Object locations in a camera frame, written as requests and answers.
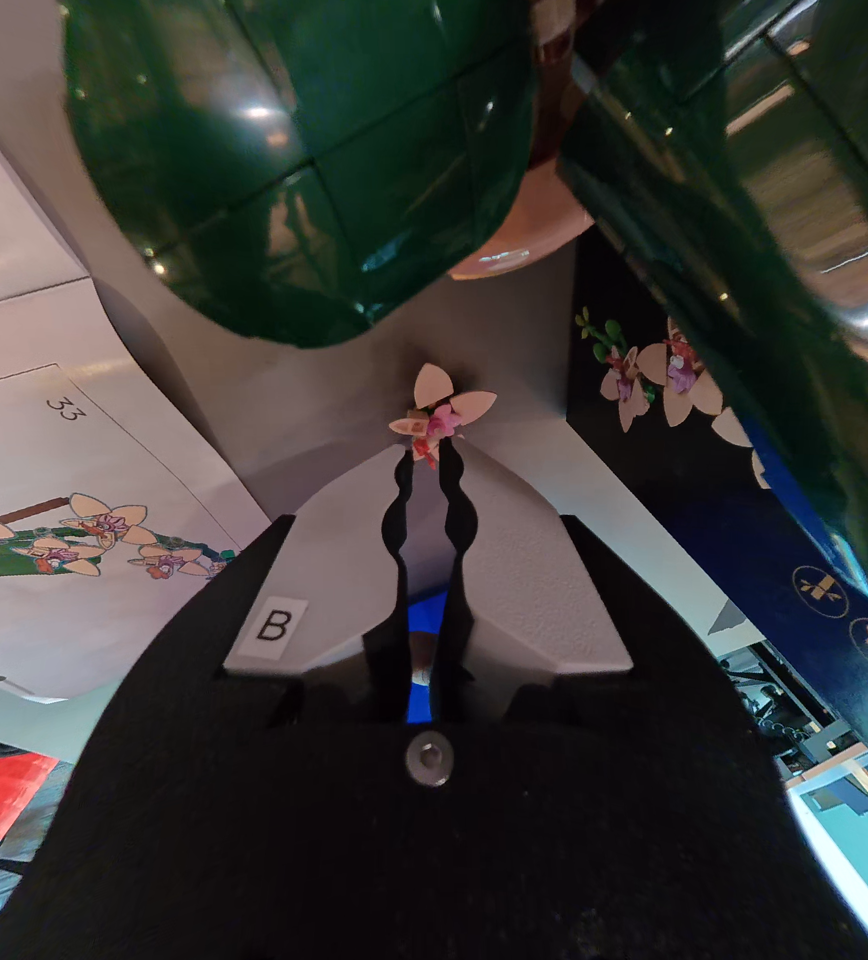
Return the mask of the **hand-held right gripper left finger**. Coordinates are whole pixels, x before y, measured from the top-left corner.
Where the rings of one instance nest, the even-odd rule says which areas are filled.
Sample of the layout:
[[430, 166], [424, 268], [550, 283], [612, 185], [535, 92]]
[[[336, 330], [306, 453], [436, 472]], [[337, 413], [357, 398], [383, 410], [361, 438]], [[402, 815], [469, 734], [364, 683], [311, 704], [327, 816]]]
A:
[[368, 716], [406, 717], [412, 687], [401, 549], [414, 461], [390, 446], [296, 513], [224, 669], [341, 690]]

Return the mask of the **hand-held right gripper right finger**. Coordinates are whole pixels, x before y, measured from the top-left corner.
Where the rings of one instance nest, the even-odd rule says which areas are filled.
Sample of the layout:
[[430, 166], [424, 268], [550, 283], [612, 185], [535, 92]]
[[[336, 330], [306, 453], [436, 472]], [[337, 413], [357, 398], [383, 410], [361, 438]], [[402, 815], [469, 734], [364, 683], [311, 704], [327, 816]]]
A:
[[632, 669], [545, 497], [465, 440], [440, 446], [440, 488], [455, 558], [431, 675], [438, 720], [499, 720], [523, 687]]

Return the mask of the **cream pink toy flower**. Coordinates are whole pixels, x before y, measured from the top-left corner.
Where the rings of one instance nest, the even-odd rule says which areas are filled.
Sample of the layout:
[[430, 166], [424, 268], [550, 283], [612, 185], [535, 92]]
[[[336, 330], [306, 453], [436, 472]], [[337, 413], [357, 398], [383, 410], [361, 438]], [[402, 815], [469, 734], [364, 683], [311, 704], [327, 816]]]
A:
[[462, 429], [488, 413], [497, 399], [489, 390], [456, 392], [449, 374], [439, 366], [425, 363], [414, 385], [414, 406], [389, 429], [410, 441], [415, 463], [427, 463], [436, 470], [440, 445], [463, 438]]

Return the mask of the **black blue flower-print box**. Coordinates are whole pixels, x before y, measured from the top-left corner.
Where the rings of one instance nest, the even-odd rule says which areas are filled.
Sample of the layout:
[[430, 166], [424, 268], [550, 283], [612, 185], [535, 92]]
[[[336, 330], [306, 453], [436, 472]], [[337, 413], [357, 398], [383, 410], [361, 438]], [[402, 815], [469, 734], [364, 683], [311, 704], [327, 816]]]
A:
[[668, 424], [662, 383], [640, 414], [602, 392], [613, 368], [594, 353], [615, 321], [629, 350], [666, 347], [667, 311], [625, 256], [589, 227], [574, 254], [571, 306], [560, 331], [569, 360], [567, 425], [591, 450], [555, 495], [648, 583], [719, 656], [769, 646], [799, 682], [868, 747], [868, 593], [829, 558], [758, 482], [751, 451], [712, 429], [687, 399]]

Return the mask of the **white instruction booklet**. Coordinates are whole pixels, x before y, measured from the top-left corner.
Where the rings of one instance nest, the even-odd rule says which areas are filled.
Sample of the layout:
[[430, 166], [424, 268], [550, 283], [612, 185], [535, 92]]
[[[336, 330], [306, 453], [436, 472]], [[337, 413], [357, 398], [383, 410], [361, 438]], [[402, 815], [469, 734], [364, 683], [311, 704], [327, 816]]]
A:
[[0, 690], [122, 678], [269, 525], [0, 152]]

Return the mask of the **pink toy flower pot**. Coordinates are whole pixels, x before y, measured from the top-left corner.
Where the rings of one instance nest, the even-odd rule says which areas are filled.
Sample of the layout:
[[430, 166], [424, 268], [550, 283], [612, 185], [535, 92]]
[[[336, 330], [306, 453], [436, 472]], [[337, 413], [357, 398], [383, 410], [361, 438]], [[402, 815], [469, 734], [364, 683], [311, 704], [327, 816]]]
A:
[[470, 282], [520, 270], [547, 258], [593, 225], [551, 158], [525, 174], [500, 228], [449, 275], [454, 281]]

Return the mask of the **dark green toy leaf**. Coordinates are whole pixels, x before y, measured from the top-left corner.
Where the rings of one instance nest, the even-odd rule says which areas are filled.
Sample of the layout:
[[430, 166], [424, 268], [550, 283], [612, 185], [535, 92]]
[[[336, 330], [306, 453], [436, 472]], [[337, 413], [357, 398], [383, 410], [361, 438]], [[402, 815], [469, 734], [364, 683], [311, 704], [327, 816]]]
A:
[[868, 594], [868, 2], [584, 2], [560, 167]]
[[92, 185], [150, 272], [226, 330], [345, 343], [512, 208], [535, 126], [529, 2], [62, 6]]

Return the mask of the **teal framed panel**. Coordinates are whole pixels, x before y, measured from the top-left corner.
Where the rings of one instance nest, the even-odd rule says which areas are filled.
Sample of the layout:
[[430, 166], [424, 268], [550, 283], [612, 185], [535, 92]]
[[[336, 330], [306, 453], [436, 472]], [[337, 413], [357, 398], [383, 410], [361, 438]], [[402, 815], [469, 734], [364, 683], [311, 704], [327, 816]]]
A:
[[785, 788], [815, 857], [868, 931], [868, 748], [852, 745]]

